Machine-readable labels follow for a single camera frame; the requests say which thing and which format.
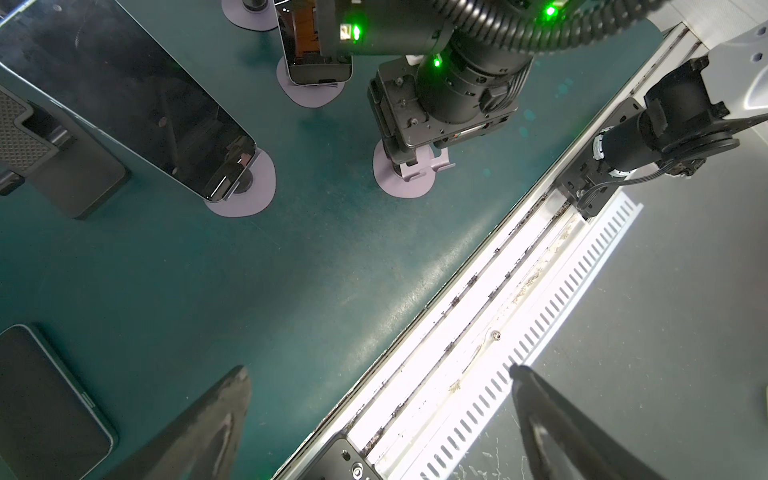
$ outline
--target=purple stand base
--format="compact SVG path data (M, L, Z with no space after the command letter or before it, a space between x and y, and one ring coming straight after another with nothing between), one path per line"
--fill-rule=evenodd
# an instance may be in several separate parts
M398 175L381 141L373 151L373 176L376 183L386 193L398 198L421 197L432 188L437 172L455 166L448 158L447 148L440 150L440 156L435 157L432 147L424 145L416 149L416 165L401 165L402 175Z
M307 85L301 86L293 83L288 78L286 58L282 57L277 63L277 83L293 100L293 103L306 108L318 108L328 104L338 97L344 89L344 82L337 84Z
M277 13L274 0L261 12L252 12L243 6L243 0L221 0L221 9L227 20L240 28L267 31L277 28Z
M277 177L275 164L265 151L259 150L256 159L250 162L250 173L253 175L253 183L250 188L241 194L232 194L226 200L205 202L206 207L216 215L222 217L248 217L256 215L264 210L275 197Z

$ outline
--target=cable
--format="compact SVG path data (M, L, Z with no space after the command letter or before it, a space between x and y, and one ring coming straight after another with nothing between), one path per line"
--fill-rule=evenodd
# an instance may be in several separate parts
M561 22L523 18L502 0L426 0L470 38L524 54L554 52L615 35L667 0L607 0Z
M586 192L584 192L584 195L581 195L578 202L576 202L576 208L577 210L583 210L594 199L594 196L598 194L598 191L604 187L626 187L628 185L642 184L649 180L653 180L654 178L661 177L665 173L672 170L672 168L679 163L680 162L678 160L672 159L669 161L668 164L659 168L652 174L646 175L645 177L633 178L631 180L611 180L608 182L597 184L594 187L587 190Z

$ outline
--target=gray floor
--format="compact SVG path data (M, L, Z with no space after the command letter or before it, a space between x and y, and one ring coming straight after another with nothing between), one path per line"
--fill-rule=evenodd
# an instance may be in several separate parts
M534 364L670 480L768 477L768 145L740 138L691 179L626 189L645 210ZM458 478L532 478L514 410Z

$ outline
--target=teal table surface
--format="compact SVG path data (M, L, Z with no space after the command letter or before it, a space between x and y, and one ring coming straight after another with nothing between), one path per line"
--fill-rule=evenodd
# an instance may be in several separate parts
M0 329L38 324L114 423L93 478L238 364L253 396L232 478L269 478L661 41L644 22L539 58L509 125L400 200L372 175L366 86L385 58L356 58L342 94L305 109L277 84L276 31L230 24L217 0L122 5L270 154L277 192L217 217L104 140L133 177L86 221L29 186L0 201Z

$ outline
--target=screw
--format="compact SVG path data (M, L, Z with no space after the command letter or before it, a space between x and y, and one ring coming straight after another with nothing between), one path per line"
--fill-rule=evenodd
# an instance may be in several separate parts
M362 478L362 465L359 463L352 465L352 478L355 480L360 480Z

